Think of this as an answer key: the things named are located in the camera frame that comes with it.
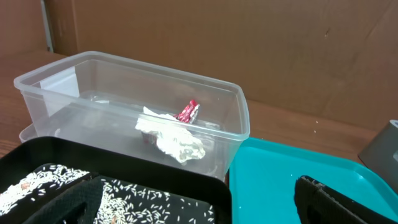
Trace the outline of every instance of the teal tray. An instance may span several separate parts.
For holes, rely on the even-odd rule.
[[[374,172],[347,159],[249,138],[229,172],[233,223],[300,223],[295,181],[308,175],[398,221],[398,196]]]

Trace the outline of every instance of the wooden table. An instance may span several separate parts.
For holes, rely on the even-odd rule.
[[[0,157],[20,144],[19,133],[32,123],[13,79],[64,58],[49,52],[31,52],[0,58]],[[356,126],[295,113],[248,101],[251,136],[360,162],[357,154],[376,135]]]

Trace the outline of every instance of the red foil wrapper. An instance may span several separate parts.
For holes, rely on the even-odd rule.
[[[199,106],[195,100],[191,100],[180,114],[175,115],[175,118],[181,122],[192,124],[198,115]]]

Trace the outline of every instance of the white paper sticker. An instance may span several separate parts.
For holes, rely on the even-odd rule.
[[[43,90],[50,90],[74,97],[80,96],[75,67],[65,69],[40,81],[40,86]],[[64,106],[69,105],[71,100],[61,102],[57,96],[44,95],[44,102],[47,107],[47,113],[51,116]]]

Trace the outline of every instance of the crumpled white tissue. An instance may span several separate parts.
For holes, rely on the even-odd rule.
[[[144,114],[178,121],[172,115],[157,114],[146,107],[144,107],[143,111]],[[185,128],[138,118],[136,129],[145,134],[155,136],[157,147],[181,164],[184,164],[189,159],[201,159],[205,156],[206,152],[203,149],[202,141],[193,137],[191,132]]]

